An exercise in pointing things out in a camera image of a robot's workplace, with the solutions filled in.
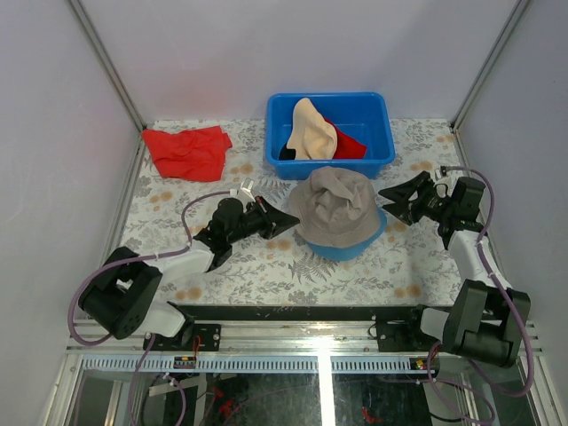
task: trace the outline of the table surface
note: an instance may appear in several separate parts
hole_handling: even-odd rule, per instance
[[[278,179],[264,160],[263,120],[164,121],[157,122],[154,129],[176,133],[215,125],[221,125],[233,142],[218,182],[164,179],[146,150],[122,245],[140,254],[183,246],[182,208],[200,195],[235,188],[244,178],[254,179],[254,194],[288,211],[288,195],[297,182]],[[445,120],[391,120],[390,126],[397,156],[372,181],[377,192],[406,182],[422,170],[459,163]],[[208,223],[218,202],[218,198],[211,198],[190,209],[187,222],[192,233]],[[379,205],[385,202],[377,195]],[[254,236],[234,244],[233,256],[214,272],[163,282],[156,298],[212,305],[451,304],[461,281],[455,262],[437,235],[437,225],[424,218],[408,227],[387,216],[385,233],[349,262],[316,256],[293,230],[271,241]]]

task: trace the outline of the blue plastic bin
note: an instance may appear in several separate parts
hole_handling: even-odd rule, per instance
[[[316,109],[339,130],[367,146],[361,160],[279,160],[280,150],[292,133],[296,102],[309,98]],[[376,178],[385,164],[394,161],[394,143],[384,99],[378,93],[279,93],[268,99],[266,108],[266,160],[280,179],[304,180],[325,166],[357,171]]]
[[[363,252],[371,245],[377,238],[381,236],[384,232],[384,229],[387,227],[387,217],[384,214],[383,210],[379,207],[377,208],[379,212],[379,218],[381,219],[381,226],[379,229],[368,240],[360,242],[359,244],[355,244],[354,246],[347,247],[347,248],[337,248],[337,247],[326,247],[326,246],[319,246],[317,244],[312,244],[311,242],[306,241],[306,244],[312,251],[321,257],[325,257],[328,260],[333,260],[334,262],[347,262],[348,260],[352,260],[355,257],[361,256]]]

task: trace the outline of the beige hat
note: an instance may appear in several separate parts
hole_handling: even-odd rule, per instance
[[[329,160],[337,149],[337,132],[308,98],[298,100],[292,115],[292,134],[286,144],[296,160]]]
[[[354,246],[375,235],[381,225],[369,179],[335,167],[314,170],[294,188],[290,210],[300,219],[298,233],[320,246]]]

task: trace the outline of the red cloth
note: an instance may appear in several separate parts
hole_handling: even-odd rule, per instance
[[[219,126],[183,130],[176,134],[144,130],[152,161],[163,178],[214,182],[221,178],[225,151],[233,146]]]
[[[324,120],[335,127],[337,132],[337,149],[335,150],[334,160],[358,160],[365,156],[367,147],[361,145],[351,136],[337,129],[337,127],[324,117]]]

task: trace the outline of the aluminum frame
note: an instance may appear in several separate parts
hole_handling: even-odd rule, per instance
[[[106,411],[105,426],[114,426],[116,421],[116,413],[118,411],[118,402],[121,398],[123,383],[115,380],[113,382],[113,389],[110,393],[110,401],[108,403],[108,409]]]
[[[517,4],[509,15],[509,18],[499,36],[497,37],[493,48],[489,52],[484,65],[482,66],[474,83],[469,89],[468,95],[462,102],[460,109],[450,123],[450,128],[456,136],[458,150],[462,157],[461,159],[466,164],[467,159],[464,155],[459,135],[460,127],[467,117],[471,106],[474,104],[478,93],[483,88],[485,81],[491,74],[493,67],[504,51],[508,40],[514,33],[521,19],[528,11],[529,6],[532,2],[533,0],[517,1]],[[71,11],[73,12],[77,22],[85,33],[87,39],[89,40],[91,47],[95,55],[97,56],[101,66],[106,72],[109,82],[113,86],[116,95],[123,103],[130,120],[138,131],[142,131],[146,128],[146,124],[142,116],[140,115],[136,105],[132,101],[130,94],[126,90],[126,87],[124,86],[124,83],[113,64],[113,61],[108,55],[107,50],[102,43],[101,38],[96,28],[94,27],[87,11],[85,10],[82,1],[67,0],[67,3],[71,8]],[[122,190],[121,203],[114,218],[112,231],[110,233],[108,243],[103,254],[103,259],[106,258],[108,254],[119,244],[120,238],[122,236],[122,225],[128,214],[134,186],[138,177],[138,172],[144,159],[144,153],[145,148],[141,143],[139,143],[136,153],[133,155],[132,163],[129,167],[129,174]],[[498,256],[495,256],[495,258],[497,264],[499,265]],[[210,306],[210,308],[212,310],[218,309],[218,307],[216,306]],[[278,326],[277,322],[271,321],[270,326],[267,326],[266,322],[252,321],[253,323],[260,323],[253,326],[251,324],[243,323],[246,321],[216,321],[216,323],[220,322],[224,327],[223,344],[226,344],[226,342],[233,342],[233,346],[227,346],[225,348],[227,353],[230,353],[231,355],[234,355],[235,351],[237,353],[244,353],[246,350],[251,350],[256,355],[273,356],[275,353],[281,354],[283,349],[288,348],[287,356],[300,357],[305,356],[306,353],[311,353],[316,350],[314,343],[317,342],[318,338],[328,339],[328,348],[337,355],[346,356],[356,354],[358,356],[369,356],[368,354],[370,352],[368,345],[362,344],[363,339],[366,337],[367,328],[370,324],[372,324],[372,322],[370,321],[361,321],[362,323],[357,324],[350,323],[349,325],[347,325],[347,323],[345,322],[333,323],[324,321],[306,324],[302,321],[296,321],[294,324],[297,327],[292,328],[292,332],[290,334],[279,335],[278,339],[272,339],[272,341],[271,339],[264,339],[263,335],[266,333],[273,333],[275,331],[274,327]],[[78,320],[77,326],[79,327],[80,333],[82,335],[87,335],[90,338],[93,338],[95,336],[103,336],[106,334],[106,331],[92,320]],[[540,342],[538,341],[538,336],[536,335],[536,330],[534,329],[532,323],[529,323],[528,327],[530,333],[532,333],[532,344],[533,348],[535,349],[535,367],[537,369],[537,371],[535,372],[535,384],[532,387],[530,393],[533,410],[540,419],[541,424],[566,424],[562,408],[559,404],[557,404],[558,396],[554,387],[551,385],[548,368],[546,367],[546,360],[542,357],[542,351]],[[247,332],[240,333],[238,331],[239,329],[246,329]],[[313,332],[316,329],[327,331],[327,333],[324,335],[314,335]],[[67,346],[67,354],[62,363],[60,375],[53,387],[53,392],[50,396],[51,403],[47,406],[47,413],[44,417],[43,424],[60,426],[62,424],[68,424],[70,422],[71,411],[73,404],[75,403],[78,383],[81,381],[83,373],[85,371],[83,368],[83,355],[94,353],[100,354],[102,356],[113,356],[116,354],[139,355],[142,353],[143,339],[144,337],[142,335],[134,335],[128,339],[125,339],[124,341],[109,341],[103,343],[97,348],[90,349],[85,349],[78,346],[75,341],[70,341]],[[424,357],[426,353],[413,352],[407,355]],[[526,368],[526,358],[523,353],[520,355],[520,360],[524,368]],[[137,395],[135,396],[135,400],[137,401],[137,404],[139,404],[140,398],[138,398],[138,392],[136,393]],[[473,409],[473,407],[471,406],[471,401],[464,399],[462,403],[464,407],[468,406]]]

